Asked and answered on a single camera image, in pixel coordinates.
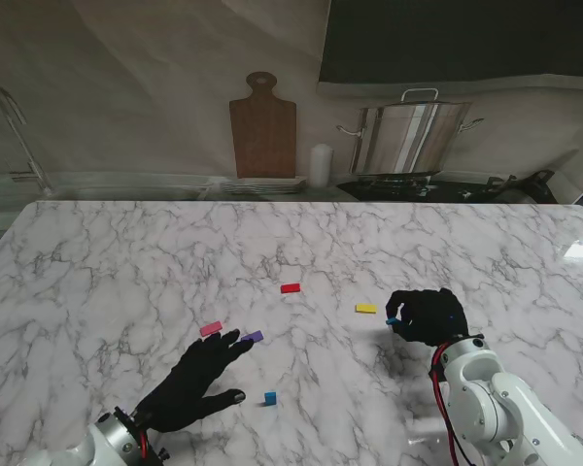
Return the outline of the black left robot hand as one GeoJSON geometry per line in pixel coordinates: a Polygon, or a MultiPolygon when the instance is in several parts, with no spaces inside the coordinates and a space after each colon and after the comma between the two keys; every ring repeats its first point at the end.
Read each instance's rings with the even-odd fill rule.
{"type": "Polygon", "coordinates": [[[242,403],[246,394],[237,388],[206,394],[227,366],[253,347],[252,340],[241,341],[239,335],[235,329],[192,343],[167,377],[136,406],[136,426],[159,433],[176,432],[242,403]]]}

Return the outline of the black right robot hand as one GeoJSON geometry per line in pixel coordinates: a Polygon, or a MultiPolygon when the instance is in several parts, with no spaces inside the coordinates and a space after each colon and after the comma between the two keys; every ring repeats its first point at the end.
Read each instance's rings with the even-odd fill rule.
{"type": "Polygon", "coordinates": [[[406,342],[439,347],[468,337],[463,306],[447,288],[394,291],[386,305],[393,332],[406,342]]]}

